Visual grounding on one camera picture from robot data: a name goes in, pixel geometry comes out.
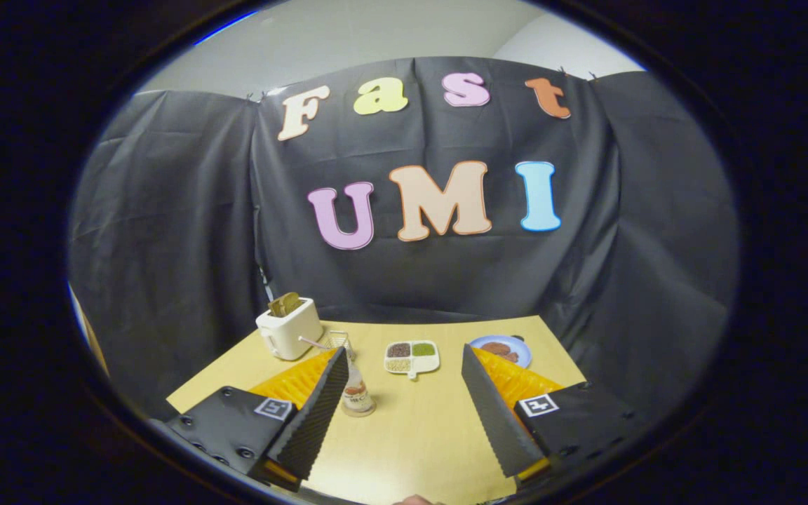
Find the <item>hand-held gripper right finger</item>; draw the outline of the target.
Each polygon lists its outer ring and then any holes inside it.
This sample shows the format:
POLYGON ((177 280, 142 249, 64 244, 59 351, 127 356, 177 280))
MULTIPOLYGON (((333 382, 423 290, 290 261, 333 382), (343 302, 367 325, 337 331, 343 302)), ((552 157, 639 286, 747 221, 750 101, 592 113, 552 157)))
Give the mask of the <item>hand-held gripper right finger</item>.
POLYGON ((642 410, 600 383, 561 386, 468 344, 462 378, 498 466, 519 489, 600 462, 647 426, 642 410))

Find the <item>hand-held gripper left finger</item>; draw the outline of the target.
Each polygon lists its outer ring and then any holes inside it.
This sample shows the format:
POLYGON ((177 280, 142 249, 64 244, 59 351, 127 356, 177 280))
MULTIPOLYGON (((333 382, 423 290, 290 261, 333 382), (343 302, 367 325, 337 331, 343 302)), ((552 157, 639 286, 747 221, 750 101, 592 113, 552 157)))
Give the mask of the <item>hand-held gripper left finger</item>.
POLYGON ((291 492, 310 477, 349 383, 349 355, 325 351, 250 390, 221 386, 154 428, 194 454, 291 492))

